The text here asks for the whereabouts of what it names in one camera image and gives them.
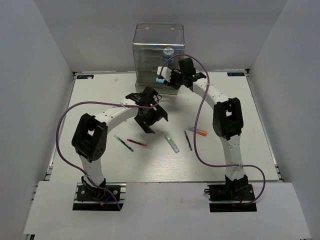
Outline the green gel pen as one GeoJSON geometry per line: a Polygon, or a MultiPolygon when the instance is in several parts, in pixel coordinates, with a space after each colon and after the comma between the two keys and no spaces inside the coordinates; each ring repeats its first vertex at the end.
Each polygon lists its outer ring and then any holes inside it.
{"type": "Polygon", "coordinates": [[[118,135],[114,134],[113,137],[117,139],[120,143],[122,143],[127,149],[129,149],[131,152],[134,152],[134,150],[124,141],[122,140],[118,135]]]}

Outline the purple gel pen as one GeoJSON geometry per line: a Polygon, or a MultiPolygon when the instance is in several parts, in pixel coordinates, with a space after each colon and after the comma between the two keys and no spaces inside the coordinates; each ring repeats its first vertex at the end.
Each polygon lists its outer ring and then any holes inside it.
{"type": "Polygon", "coordinates": [[[186,141],[187,141],[187,144],[188,144],[188,147],[189,147],[189,150],[192,151],[192,145],[191,145],[191,142],[190,142],[190,139],[189,139],[189,136],[187,134],[187,131],[184,129],[184,135],[185,135],[185,138],[186,138],[186,141]]]}

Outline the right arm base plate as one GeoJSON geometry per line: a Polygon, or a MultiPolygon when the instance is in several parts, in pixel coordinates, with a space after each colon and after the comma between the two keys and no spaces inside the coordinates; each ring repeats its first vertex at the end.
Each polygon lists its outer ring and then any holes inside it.
{"type": "Polygon", "coordinates": [[[209,210],[211,213],[249,213],[256,212],[256,203],[249,202],[255,199],[253,186],[231,193],[225,184],[210,184],[204,190],[208,195],[209,210]]]}

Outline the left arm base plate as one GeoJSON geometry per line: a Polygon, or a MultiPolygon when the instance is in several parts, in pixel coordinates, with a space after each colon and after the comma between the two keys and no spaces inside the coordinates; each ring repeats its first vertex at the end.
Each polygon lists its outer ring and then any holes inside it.
{"type": "Polygon", "coordinates": [[[105,187],[115,196],[120,208],[111,194],[98,189],[96,192],[89,190],[78,182],[73,201],[73,211],[118,212],[122,209],[126,197],[125,183],[110,183],[105,187]]]}

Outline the red gel pen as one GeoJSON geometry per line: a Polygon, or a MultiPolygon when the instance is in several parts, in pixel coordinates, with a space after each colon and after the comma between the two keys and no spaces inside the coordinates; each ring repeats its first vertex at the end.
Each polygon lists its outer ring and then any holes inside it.
{"type": "Polygon", "coordinates": [[[128,142],[130,142],[130,143],[133,143],[133,144],[139,145],[139,146],[141,146],[141,147],[144,147],[144,148],[150,149],[150,150],[152,150],[152,149],[153,149],[153,147],[152,147],[152,146],[150,146],[150,145],[148,145],[148,144],[146,144],[146,143],[142,143],[142,142],[139,142],[139,141],[136,141],[136,140],[130,139],[130,138],[128,138],[128,139],[127,139],[127,141],[128,141],[128,142]]]}

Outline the clear acrylic drawer organizer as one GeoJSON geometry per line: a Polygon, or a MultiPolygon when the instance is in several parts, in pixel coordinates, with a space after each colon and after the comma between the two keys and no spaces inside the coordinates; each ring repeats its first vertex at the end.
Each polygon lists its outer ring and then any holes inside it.
{"type": "Polygon", "coordinates": [[[185,51],[184,26],[174,23],[139,23],[136,26],[132,50],[136,73],[135,90],[154,88],[161,95],[177,95],[178,90],[156,83],[157,69],[164,64],[163,49],[171,47],[174,55],[185,51]]]}

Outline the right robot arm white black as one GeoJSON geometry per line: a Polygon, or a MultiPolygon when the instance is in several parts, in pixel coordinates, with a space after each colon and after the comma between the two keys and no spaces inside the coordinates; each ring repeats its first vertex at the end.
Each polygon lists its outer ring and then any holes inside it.
{"type": "Polygon", "coordinates": [[[213,110],[213,130],[220,138],[225,164],[226,195],[236,200],[248,186],[248,177],[242,166],[240,139],[244,126],[241,102],[229,98],[208,82],[208,75],[197,73],[193,60],[188,57],[178,61],[179,70],[171,72],[169,83],[176,88],[185,86],[202,97],[213,110]]]}

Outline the orange highlighter marker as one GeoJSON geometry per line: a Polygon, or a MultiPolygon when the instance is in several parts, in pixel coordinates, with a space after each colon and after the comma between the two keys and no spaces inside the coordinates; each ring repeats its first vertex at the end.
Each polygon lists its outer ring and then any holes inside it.
{"type": "Polygon", "coordinates": [[[193,126],[188,126],[186,128],[190,132],[196,132],[196,134],[206,137],[208,132],[199,128],[194,128],[193,126]]]}

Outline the blue highlighter marker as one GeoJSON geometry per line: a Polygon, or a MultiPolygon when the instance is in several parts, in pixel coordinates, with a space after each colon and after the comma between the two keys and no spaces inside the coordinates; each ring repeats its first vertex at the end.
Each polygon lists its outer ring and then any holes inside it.
{"type": "Polygon", "coordinates": [[[167,85],[168,84],[168,81],[166,79],[159,78],[159,77],[156,78],[155,82],[158,83],[158,84],[163,84],[163,85],[167,85]]]}

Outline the green highlighter marker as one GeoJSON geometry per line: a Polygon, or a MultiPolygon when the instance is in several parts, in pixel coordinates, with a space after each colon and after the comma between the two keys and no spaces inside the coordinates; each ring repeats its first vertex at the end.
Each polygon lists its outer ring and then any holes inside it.
{"type": "Polygon", "coordinates": [[[174,140],[171,138],[169,134],[165,134],[164,138],[176,154],[180,152],[180,149],[178,148],[178,146],[176,145],[176,143],[174,142],[174,140]]]}

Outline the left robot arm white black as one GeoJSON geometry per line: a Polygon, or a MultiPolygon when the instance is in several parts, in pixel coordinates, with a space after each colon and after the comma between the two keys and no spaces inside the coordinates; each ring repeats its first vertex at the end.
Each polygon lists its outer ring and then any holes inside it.
{"type": "Polygon", "coordinates": [[[147,86],[143,92],[128,94],[122,102],[102,113],[81,116],[71,145],[85,171],[82,184],[94,199],[99,200],[106,193],[101,157],[107,148],[107,135],[130,118],[134,118],[146,134],[153,134],[150,126],[161,119],[168,120],[168,113],[159,105],[159,100],[158,92],[147,86]]]}

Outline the cleaning gel jar blue label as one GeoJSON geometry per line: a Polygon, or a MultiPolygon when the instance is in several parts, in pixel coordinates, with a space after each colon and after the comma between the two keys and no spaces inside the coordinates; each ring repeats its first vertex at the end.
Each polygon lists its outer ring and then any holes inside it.
{"type": "Polygon", "coordinates": [[[175,50],[172,47],[166,47],[163,49],[162,55],[163,55],[163,62],[167,65],[170,65],[174,61],[173,59],[170,59],[170,58],[175,55],[175,50]]]}

